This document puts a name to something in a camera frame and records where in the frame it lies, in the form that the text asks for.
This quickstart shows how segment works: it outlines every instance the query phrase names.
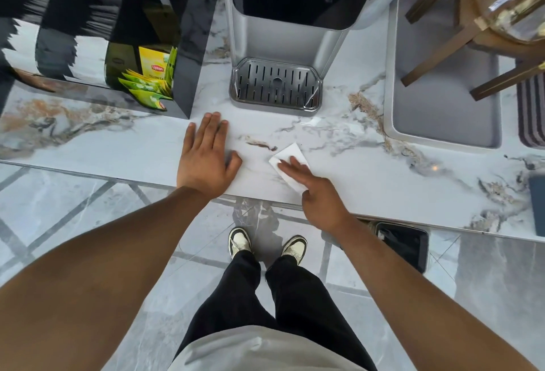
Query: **person's right hand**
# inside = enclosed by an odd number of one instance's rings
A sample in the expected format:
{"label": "person's right hand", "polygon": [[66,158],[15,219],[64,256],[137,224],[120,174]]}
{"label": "person's right hand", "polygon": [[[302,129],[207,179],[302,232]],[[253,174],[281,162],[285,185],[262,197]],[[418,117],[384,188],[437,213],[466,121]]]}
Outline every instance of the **person's right hand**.
{"label": "person's right hand", "polygon": [[280,161],[278,168],[308,190],[303,193],[303,211],[309,222],[318,229],[336,235],[352,219],[335,186],[329,179],[318,177],[293,156],[290,163]]}

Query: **jeans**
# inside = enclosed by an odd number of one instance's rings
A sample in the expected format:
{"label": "jeans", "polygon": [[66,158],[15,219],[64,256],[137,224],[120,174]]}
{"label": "jeans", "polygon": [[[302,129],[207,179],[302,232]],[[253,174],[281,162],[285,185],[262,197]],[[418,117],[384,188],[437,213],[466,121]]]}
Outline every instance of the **jeans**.
{"label": "jeans", "polygon": [[209,334],[259,325],[305,337],[367,371],[377,371],[316,275],[285,255],[272,264],[265,278],[275,302],[276,319],[255,295],[261,280],[259,263],[250,251],[239,251],[217,288],[195,313],[175,357],[188,344]]}

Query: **sneaker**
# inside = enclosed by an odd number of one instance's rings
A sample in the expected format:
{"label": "sneaker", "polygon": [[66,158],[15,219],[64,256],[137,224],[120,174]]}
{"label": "sneaker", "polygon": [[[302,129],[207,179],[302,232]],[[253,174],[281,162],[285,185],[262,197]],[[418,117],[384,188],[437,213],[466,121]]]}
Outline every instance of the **sneaker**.
{"label": "sneaker", "polygon": [[307,241],[301,235],[296,235],[286,242],[282,250],[282,256],[290,255],[295,257],[297,265],[301,263],[305,256]]}
{"label": "sneaker", "polygon": [[252,251],[250,237],[243,228],[233,228],[229,232],[229,253],[231,259],[235,257],[238,251]]}

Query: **sneaker sole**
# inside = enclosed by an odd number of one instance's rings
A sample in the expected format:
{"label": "sneaker sole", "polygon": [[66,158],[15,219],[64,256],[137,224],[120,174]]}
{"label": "sneaker sole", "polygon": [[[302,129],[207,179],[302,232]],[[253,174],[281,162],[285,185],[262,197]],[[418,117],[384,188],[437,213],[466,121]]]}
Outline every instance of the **sneaker sole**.
{"label": "sneaker sole", "polygon": [[248,232],[246,231],[246,229],[240,228],[240,227],[231,229],[231,231],[229,232],[229,236],[227,237],[227,246],[228,246],[228,249],[229,249],[229,255],[231,255],[231,259],[233,258],[233,251],[231,249],[231,239],[233,238],[233,236],[237,232],[241,232],[244,235],[244,237],[246,238],[246,240],[250,244],[250,248],[252,248],[252,241],[250,240],[250,237],[248,236]]}
{"label": "sneaker sole", "polygon": [[295,235],[294,237],[288,239],[288,241],[286,242],[286,244],[284,245],[284,247],[282,249],[282,255],[284,254],[284,252],[286,251],[287,248],[289,248],[292,244],[294,244],[296,242],[303,242],[305,244],[305,250],[303,251],[303,255],[301,255],[301,260],[299,260],[297,262],[297,265],[299,265],[301,263],[301,261],[303,260],[303,258],[305,257],[306,248],[309,245],[309,243],[307,242],[307,239],[305,239],[301,235]]}

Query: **drip tray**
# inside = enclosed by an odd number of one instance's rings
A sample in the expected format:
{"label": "drip tray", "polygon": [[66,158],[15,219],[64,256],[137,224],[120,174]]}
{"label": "drip tray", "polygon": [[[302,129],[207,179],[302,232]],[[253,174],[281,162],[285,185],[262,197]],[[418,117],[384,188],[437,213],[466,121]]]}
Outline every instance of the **drip tray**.
{"label": "drip tray", "polygon": [[246,58],[233,69],[229,95],[238,107],[310,116],[322,105],[322,80],[310,67]]}

